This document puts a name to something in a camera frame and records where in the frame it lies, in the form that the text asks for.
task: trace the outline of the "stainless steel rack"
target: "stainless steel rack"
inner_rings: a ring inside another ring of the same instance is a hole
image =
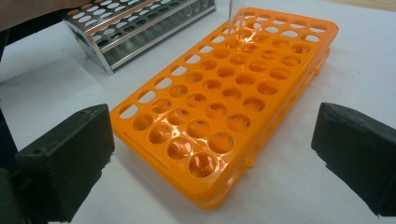
[[[84,51],[109,74],[182,27],[216,0],[96,0],[63,15]]]

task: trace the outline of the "white surface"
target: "white surface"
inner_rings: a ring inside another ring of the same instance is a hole
[[[89,59],[60,23],[6,48],[0,106],[22,149],[76,111],[116,106],[227,20],[219,11],[131,61],[114,76]],[[332,53],[222,207],[185,200],[116,138],[116,151],[73,219],[77,223],[396,223],[376,217],[311,149],[321,102],[345,105],[396,127],[396,13],[312,0],[247,0],[334,21]]]

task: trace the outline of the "orange plastic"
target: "orange plastic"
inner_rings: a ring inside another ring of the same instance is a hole
[[[338,31],[257,8],[245,19],[231,38],[225,22],[111,111],[114,133],[204,209],[253,167]]]

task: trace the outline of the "white table surface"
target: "white table surface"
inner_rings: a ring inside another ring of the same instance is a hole
[[[86,58],[63,23],[8,47],[0,63],[0,106],[18,149],[78,110],[110,109],[225,22],[219,10],[109,76]],[[112,161],[72,223],[396,223],[375,216],[325,167],[310,143],[321,102],[345,105],[396,128],[396,13],[319,0],[247,0],[334,21],[340,28],[321,74],[217,210],[183,198],[118,138]]]

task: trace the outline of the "black rubber pad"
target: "black rubber pad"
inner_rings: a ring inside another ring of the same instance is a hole
[[[16,155],[38,187],[37,209],[47,221],[70,222],[114,151],[107,105],[72,115]]]
[[[362,113],[323,103],[312,148],[376,214],[396,216],[396,131]]]

